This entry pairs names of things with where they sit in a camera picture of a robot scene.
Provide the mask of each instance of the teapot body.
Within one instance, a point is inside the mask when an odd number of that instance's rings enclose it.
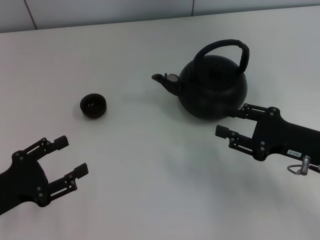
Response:
[[[212,62],[212,58],[224,58],[229,64],[238,65],[221,56],[205,56],[205,60]],[[219,120],[226,117],[226,109],[239,109],[244,103],[248,85],[246,76],[241,73],[235,81],[224,87],[214,88],[199,83],[192,76],[193,60],[181,71],[179,81],[181,91],[178,98],[182,106],[192,115],[204,120]],[[213,82],[219,85],[219,76],[212,76]]]

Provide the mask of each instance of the black teapot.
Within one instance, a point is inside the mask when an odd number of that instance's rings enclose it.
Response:
[[[223,56],[205,56],[224,46],[242,49],[240,65]],[[222,119],[226,117],[226,111],[240,108],[245,101],[248,87],[244,71],[249,55],[249,48],[241,41],[221,40],[201,49],[180,76],[155,74],[152,79],[178,96],[182,106],[192,115],[206,120]]]

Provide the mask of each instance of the teapot spout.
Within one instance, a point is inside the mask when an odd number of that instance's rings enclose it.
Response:
[[[179,96],[181,93],[181,82],[177,75],[165,73],[164,76],[162,74],[154,74],[151,77],[153,80],[160,83],[164,88],[171,94]]]

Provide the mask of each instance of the teapot lid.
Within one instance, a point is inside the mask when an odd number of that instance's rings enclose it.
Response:
[[[224,46],[238,46],[242,49],[240,65],[223,56],[205,56],[210,51]],[[243,77],[248,66],[249,56],[249,48],[239,40],[229,39],[211,43],[194,57],[193,77],[207,88],[228,88]]]

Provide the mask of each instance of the label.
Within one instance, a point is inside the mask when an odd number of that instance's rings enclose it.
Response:
[[[300,158],[302,153],[297,152],[297,151],[292,151],[292,150],[289,149],[286,154],[290,154],[290,155],[292,155],[292,156],[295,156],[295,157]]]

